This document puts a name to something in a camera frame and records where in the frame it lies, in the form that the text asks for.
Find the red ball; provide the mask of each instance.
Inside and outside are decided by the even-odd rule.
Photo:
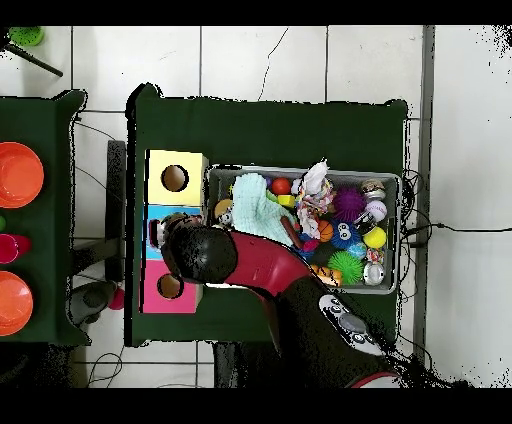
[[[280,194],[290,194],[292,185],[286,178],[276,178],[272,181],[272,193],[276,196]]]

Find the dark green tablecloth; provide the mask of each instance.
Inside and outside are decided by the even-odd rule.
[[[2,209],[5,232],[32,240],[32,250],[12,264],[1,265],[30,286],[34,310],[27,325],[0,341],[51,342],[79,345],[85,334],[66,317],[70,274],[71,178],[70,122],[82,106],[85,93],[69,91],[55,99],[0,98],[0,141],[17,141],[41,159],[44,184],[29,205]]]
[[[130,252],[128,247],[127,252],[134,258],[141,256],[146,149],[201,152],[210,164],[308,168],[326,157],[334,170],[402,173],[403,123],[407,115],[403,101],[386,105],[311,105],[165,99],[147,84],[132,94],[127,111],[128,116],[135,112],[135,119],[129,123],[132,144],[128,172],[135,170],[136,201],[134,211],[129,209],[127,213],[127,217],[133,216],[128,224],[134,225],[134,241],[130,243],[134,250]],[[131,267],[136,294],[140,259]],[[394,338],[396,294],[346,294],[344,301],[368,321],[373,331]],[[140,314],[138,296],[133,296],[127,318],[131,318],[131,325],[125,325],[128,343],[146,339],[270,340],[261,303],[245,290],[206,287],[194,315]]]

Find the mint green towel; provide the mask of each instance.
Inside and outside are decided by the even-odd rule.
[[[295,218],[283,206],[267,199],[266,191],[267,182],[259,174],[236,177],[233,186],[233,225],[238,231],[292,246],[280,219],[285,215],[293,225]]]

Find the orange bowl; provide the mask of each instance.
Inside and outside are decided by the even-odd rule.
[[[12,272],[0,271],[0,336],[9,336],[25,327],[33,306],[27,284]]]
[[[21,208],[28,205],[43,186],[43,165],[24,144],[0,143],[0,207]]]

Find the orange ball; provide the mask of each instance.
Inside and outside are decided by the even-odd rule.
[[[320,241],[326,242],[332,238],[334,230],[328,221],[318,221],[318,231],[320,231]]]

